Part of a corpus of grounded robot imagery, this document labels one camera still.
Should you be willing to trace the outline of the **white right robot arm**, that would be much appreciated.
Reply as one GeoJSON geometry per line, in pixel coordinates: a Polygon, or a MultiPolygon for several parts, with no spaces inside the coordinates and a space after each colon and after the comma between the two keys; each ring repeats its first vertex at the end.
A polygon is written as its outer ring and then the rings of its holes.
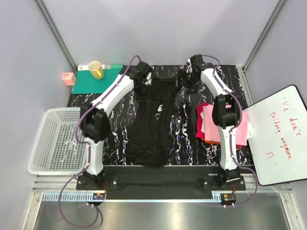
{"type": "Polygon", "coordinates": [[[218,185],[230,189],[240,180],[240,167],[236,156],[236,128],[242,121],[242,107],[233,91],[220,79],[218,65],[206,63],[204,55],[190,57],[183,70],[182,86],[187,94],[198,92],[198,82],[207,86],[215,97],[212,119],[220,136],[221,157],[218,172],[218,185]]]}

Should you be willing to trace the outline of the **black printed t-shirt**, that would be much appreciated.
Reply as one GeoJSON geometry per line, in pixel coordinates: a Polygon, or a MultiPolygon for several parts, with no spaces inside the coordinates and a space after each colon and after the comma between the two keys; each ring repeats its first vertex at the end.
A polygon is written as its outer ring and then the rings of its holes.
{"type": "Polygon", "coordinates": [[[180,89],[177,77],[153,79],[148,100],[139,102],[129,137],[127,160],[132,164],[151,168],[166,164],[167,135],[180,89]]]}

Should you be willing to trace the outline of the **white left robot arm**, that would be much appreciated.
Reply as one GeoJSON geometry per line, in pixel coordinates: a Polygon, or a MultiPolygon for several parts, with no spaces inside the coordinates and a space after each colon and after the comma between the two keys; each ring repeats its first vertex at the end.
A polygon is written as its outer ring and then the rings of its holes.
{"type": "Polygon", "coordinates": [[[124,67],[114,82],[97,99],[80,108],[78,127],[85,137],[86,165],[83,176],[94,190],[103,186],[103,148],[105,139],[111,132],[108,119],[114,107],[130,91],[145,96],[151,85],[153,67],[140,61],[136,66],[124,67]]]}

